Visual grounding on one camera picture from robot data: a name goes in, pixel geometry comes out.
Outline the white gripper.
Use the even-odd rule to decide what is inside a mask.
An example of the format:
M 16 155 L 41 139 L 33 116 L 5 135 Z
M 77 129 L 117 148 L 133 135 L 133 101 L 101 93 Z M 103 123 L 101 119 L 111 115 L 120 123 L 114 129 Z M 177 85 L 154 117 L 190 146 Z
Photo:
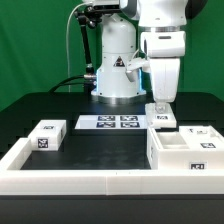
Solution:
M 158 113 L 165 113 L 166 103 L 173 102 L 177 94 L 180 59 L 158 58 L 151 59 L 149 63 L 155 109 Z

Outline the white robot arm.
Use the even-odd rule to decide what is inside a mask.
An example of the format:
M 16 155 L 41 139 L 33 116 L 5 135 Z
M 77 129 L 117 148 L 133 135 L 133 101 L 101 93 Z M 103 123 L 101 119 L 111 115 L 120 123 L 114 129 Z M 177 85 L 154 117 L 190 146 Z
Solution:
M 146 94 L 140 73 L 150 76 L 154 108 L 163 113 L 177 93 L 186 33 L 181 29 L 208 0 L 92 0 L 102 24 L 102 64 L 92 95 L 130 102 Z

